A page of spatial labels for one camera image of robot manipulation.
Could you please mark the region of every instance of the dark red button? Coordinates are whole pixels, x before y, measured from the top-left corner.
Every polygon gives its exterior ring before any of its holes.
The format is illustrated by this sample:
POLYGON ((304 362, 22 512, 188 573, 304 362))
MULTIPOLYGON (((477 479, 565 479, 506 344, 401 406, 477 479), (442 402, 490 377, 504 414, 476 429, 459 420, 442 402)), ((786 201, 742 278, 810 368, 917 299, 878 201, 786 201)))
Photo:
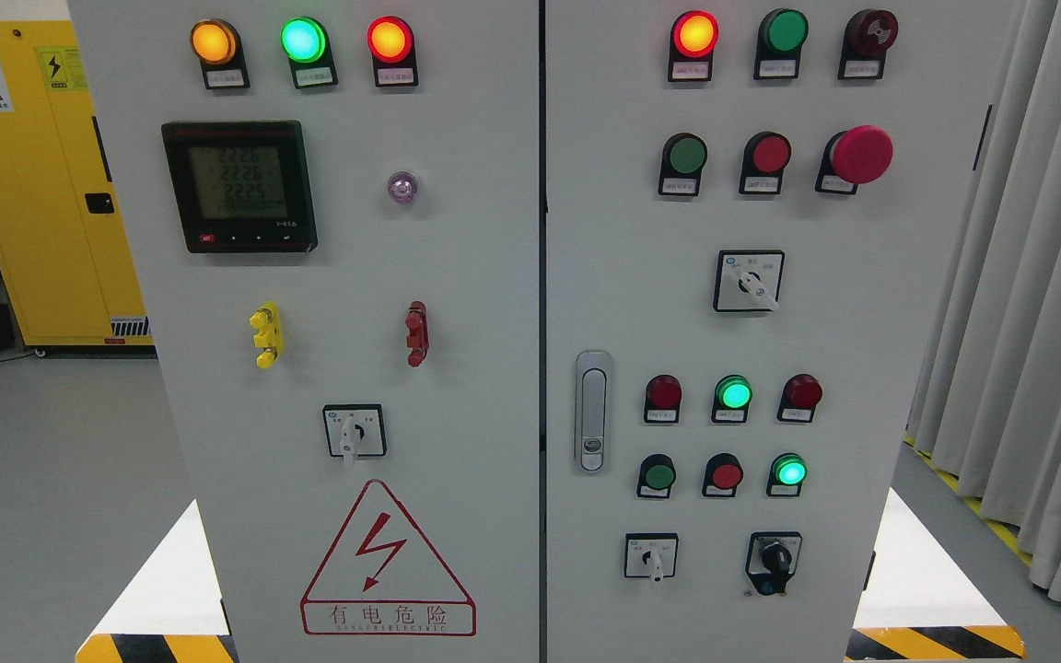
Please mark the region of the dark red button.
POLYGON ((740 485, 744 479, 744 471, 737 465, 720 465, 711 473, 711 483, 721 491, 740 485))
POLYGON ((645 385, 645 399, 658 409, 677 409, 681 403, 681 384, 673 374, 658 374, 645 385))
POLYGON ((864 124, 837 139, 830 163, 841 179, 852 185, 867 185, 887 172, 893 156, 895 145, 890 135, 877 126, 864 124))
POLYGON ((767 136, 755 143, 752 151, 752 163, 755 170, 761 172, 778 172, 788 164, 788 158, 793 155, 793 146, 788 145, 788 140, 783 136, 767 136))
POLYGON ((850 18, 846 38, 859 55, 879 58, 895 43, 898 18, 887 10, 867 10, 850 18))
POLYGON ((784 398, 799 409, 817 407, 823 395, 820 382, 810 373, 794 374, 784 383, 784 398))

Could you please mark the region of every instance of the white wall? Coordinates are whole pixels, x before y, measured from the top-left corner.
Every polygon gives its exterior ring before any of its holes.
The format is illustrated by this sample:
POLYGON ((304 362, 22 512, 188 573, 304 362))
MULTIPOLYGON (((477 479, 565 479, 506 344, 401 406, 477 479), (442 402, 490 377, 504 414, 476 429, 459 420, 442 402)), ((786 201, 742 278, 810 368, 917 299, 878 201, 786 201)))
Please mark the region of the white wall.
POLYGON ((67 0, 0 0, 0 20, 68 20, 67 0))

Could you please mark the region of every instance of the yellow terminal connector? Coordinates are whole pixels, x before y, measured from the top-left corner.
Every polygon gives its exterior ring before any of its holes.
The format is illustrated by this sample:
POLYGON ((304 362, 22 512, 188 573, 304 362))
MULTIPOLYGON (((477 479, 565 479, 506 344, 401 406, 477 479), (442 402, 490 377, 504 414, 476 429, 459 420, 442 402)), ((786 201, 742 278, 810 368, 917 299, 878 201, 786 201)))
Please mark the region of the yellow terminal connector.
POLYGON ((285 352, 285 336, 281 332, 281 312, 274 302, 264 302, 256 313, 248 318, 249 326, 256 329, 253 345, 261 348, 256 357, 256 365, 268 369, 277 362, 277 357, 285 352))

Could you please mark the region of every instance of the gray curtain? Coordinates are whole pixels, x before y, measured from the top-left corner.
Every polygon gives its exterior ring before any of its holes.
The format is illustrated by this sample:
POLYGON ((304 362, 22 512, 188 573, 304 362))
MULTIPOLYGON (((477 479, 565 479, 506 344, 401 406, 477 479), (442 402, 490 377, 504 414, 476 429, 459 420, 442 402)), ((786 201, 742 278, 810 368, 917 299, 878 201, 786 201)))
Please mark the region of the gray curtain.
POLYGON ((1061 600, 1061 1, 1029 0, 909 436, 1061 600))

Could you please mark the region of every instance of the green indicator light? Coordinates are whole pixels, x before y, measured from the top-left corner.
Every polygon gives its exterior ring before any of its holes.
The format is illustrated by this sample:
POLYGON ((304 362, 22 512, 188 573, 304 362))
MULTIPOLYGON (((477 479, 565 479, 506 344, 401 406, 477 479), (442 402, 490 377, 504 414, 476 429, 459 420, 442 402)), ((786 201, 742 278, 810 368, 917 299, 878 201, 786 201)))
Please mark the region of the green indicator light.
POLYGON ((764 21, 765 46, 778 53, 796 51, 808 37, 808 20, 796 10, 783 10, 764 21))
POLYGON ((669 164, 682 175, 702 168, 707 163, 707 146, 695 138, 682 138, 669 149, 669 164))
POLYGON ((674 470, 664 465, 655 465, 645 471, 645 486, 651 487, 655 491, 664 491, 674 485, 674 470))
POLYGON ((730 374, 719 382, 719 402, 724 407, 741 409, 750 402, 750 385, 742 374, 730 374))
POLYGON ((290 18, 281 29, 281 47, 290 59, 309 64, 325 54, 325 30, 311 17, 290 18))
POLYGON ((773 470, 776 479, 784 486, 799 485, 804 482, 805 474, 808 473, 808 470, 805 469, 805 461, 801 460, 801 457, 795 453, 776 458, 773 470))

